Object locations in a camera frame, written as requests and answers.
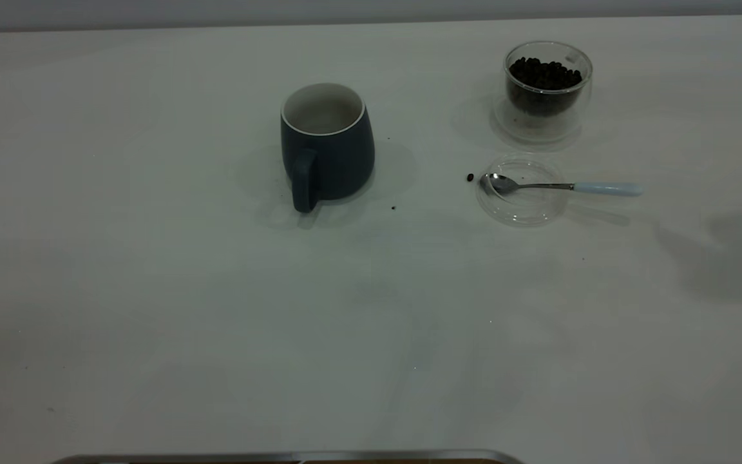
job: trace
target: table surface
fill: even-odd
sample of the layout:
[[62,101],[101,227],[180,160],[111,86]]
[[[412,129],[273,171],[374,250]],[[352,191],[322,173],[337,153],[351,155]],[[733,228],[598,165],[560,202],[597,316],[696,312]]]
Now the table surface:
[[[647,194],[515,229],[465,177],[540,38],[595,92],[533,156]],[[300,217],[322,81],[376,171]],[[0,34],[0,462],[353,449],[742,462],[742,17]]]

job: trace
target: white spoon handle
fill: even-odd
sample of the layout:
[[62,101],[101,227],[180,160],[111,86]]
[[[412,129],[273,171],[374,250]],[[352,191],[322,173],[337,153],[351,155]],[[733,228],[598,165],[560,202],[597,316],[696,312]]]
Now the white spoon handle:
[[628,182],[577,182],[574,191],[618,197],[639,197],[643,194],[643,186]]

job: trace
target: spoon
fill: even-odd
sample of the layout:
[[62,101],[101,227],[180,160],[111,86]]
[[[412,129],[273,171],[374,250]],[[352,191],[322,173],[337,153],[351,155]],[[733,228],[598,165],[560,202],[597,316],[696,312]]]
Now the spoon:
[[556,188],[618,197],[639,197],[643,194],[642,185],[628,182],[527,183],[521,185],[498,173],[483,174],[483,180],[490,182],[494,190],[501,195],[514,193],[521,188]]

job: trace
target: wall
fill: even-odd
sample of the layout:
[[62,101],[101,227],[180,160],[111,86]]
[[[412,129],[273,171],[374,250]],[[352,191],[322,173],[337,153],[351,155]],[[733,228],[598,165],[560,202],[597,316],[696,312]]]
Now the wall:
[[0,0],[0,30],[742,13],[742,0]]

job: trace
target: dark blue mug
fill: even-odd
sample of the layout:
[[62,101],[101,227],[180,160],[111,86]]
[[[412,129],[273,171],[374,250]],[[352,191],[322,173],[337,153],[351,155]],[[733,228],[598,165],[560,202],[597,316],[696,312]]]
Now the dark blue mug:
[[356,193],[374,170],[374,136],[365,102],[350,88],[317,83],[282,105],[282,161],[294,208]]

